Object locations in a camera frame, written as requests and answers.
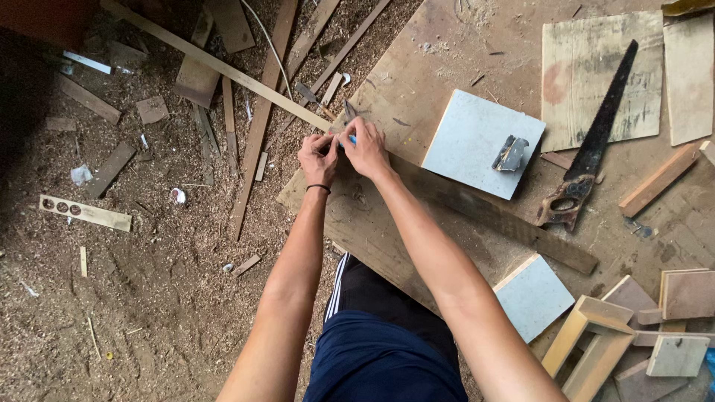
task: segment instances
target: wire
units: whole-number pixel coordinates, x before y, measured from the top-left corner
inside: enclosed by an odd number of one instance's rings
[[[278,67],[280,67],[280,72],[283,73],[283,79],[285,80],[285,88],[288,90],[288,97],[290,100],[293,100],[293,94],[290,93],[290,82],[288,81],[288,76],[285,73],[285,70],[283,69],[283,63],[280,62],[280,57],[278,57],[278,52],[275,51],[275,48],[273,47],[273,41],[270,40],[270,36],[268,36],[268,31],[266,31],[265,26],[263,26],[263,23],[261,22],[260,19],[258,19],[258,15],[256,14],[256,11],[253,11],[251,6],[246,3],[246,0],[241,0],[243,4],[248,8],[248,11],[251,11],[251,14],[256,18],[256,21],[258,21],[258,24],[261,26],[261,29],[263,30],[263,34],[266,36],[266,39],[268,40],[268,44],[270,45],[271,50],[273,50],[273,55],[275,56],[276,62],[278,62]]]

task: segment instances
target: saw blade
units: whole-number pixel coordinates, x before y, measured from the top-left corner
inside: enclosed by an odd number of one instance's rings
[[[580,175],[595,175],[598,172],[598,166],[601,164],[603,151],[606,149],[608,137],[611,135],[613,122],[616,120],[616,113],[621,105],[623,91],[628,84],[628,76],[631,73],[637,52],[638,42],[632,40],[616,70],[611,85],[608,87],[606,96],[598,108],[596,117],[591,123],[591,128],[588,129],[586,138],[581,143],[581,148],[578,149],[571,167],[563,176],[564,181],[576,179]]]

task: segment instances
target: circular hole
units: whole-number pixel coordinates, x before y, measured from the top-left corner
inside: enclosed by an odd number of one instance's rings
[[[561,198],[551,203],[551,209],[555,211],[566,211],[576,206],[573,198]]]
[[[42,206],[46,210],[51,210],[52,208],[54,208],[54,202],[52,200],[50,200],[49,198],[45,198],[44,200],[42,200]]]

